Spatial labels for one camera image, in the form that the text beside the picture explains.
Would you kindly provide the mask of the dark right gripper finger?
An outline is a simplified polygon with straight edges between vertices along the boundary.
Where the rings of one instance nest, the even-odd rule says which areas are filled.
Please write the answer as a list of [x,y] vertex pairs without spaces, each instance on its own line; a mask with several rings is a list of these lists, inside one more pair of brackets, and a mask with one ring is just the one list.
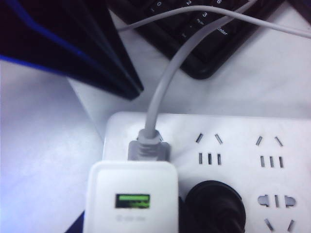
[[143,84],[104,0],[3,0],[2,60],[133,100]]

